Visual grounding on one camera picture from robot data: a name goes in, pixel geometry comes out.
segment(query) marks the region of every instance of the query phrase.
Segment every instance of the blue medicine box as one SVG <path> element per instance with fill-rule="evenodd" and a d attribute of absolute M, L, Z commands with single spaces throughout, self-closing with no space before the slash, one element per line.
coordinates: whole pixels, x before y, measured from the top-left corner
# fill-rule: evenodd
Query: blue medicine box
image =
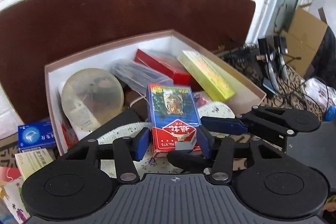
<path fill-rule="evenodd" d="M 34 122 L 18 127 L 18 148 L 20 152 L 36 149 L 54 149 L 56 141 L 50 121 Z"/>

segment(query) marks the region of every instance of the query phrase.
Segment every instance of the round plastic container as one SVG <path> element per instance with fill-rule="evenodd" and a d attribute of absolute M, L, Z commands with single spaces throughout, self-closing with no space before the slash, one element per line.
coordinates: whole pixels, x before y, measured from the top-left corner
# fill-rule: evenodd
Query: round plastic container
<path fill-rule="evenodd" d="M 121 112 L 124 93 L 119 81 L 107 70 L 89 68 L 70 76 L 61 102 L 72 124 L 92 132 Z"/>

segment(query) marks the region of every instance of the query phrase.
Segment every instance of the playing card box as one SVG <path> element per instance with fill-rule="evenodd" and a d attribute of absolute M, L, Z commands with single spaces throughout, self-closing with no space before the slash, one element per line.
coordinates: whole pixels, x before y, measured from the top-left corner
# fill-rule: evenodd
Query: playing card box
<path fill-rule="evenodd" d="M 191 88 L 149 84 L 147 98 L 154 157 L 164 157 L 172 150 L 199 151 L 196 128 L 201 121 Z"/>

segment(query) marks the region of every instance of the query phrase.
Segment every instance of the brown wooden board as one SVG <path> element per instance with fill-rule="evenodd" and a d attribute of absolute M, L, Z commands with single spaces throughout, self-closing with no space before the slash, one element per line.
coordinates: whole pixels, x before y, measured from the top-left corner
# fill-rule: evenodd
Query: brown wooden board
<path fill-rule="evenodd" d="M 251 0 L 24 0 L 0 12 L 0 81 L 24 122 L 48 116 L 44 65 L 96 45 L 175 29 L 208 50 L 242 46 Z"/>

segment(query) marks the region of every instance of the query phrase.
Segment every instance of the red plastic wrapper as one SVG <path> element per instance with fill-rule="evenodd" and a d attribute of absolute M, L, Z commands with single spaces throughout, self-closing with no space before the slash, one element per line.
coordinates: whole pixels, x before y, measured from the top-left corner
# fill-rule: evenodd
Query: red plastic wrapper
<path fill-rule="evenodd" d="M 174 85 L 192 85 L 193 77 L 176 57 L 163 52 L 137 50 L 134 61 L 148 66 L 174 81 Z"/>

